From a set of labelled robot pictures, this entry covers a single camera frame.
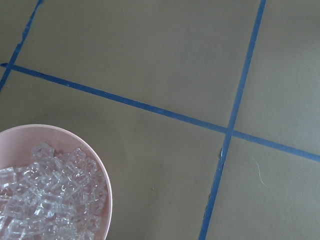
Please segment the pile of clear ice cubes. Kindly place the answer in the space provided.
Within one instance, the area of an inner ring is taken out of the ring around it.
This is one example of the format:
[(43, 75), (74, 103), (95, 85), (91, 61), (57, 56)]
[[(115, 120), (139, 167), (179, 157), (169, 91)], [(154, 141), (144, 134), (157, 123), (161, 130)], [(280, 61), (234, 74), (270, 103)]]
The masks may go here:
[(80, 148), (58, 155), (46, 143), (30, 159), (0, 170), (1, 239), (98, 239), (108, 196), (98, 163)]

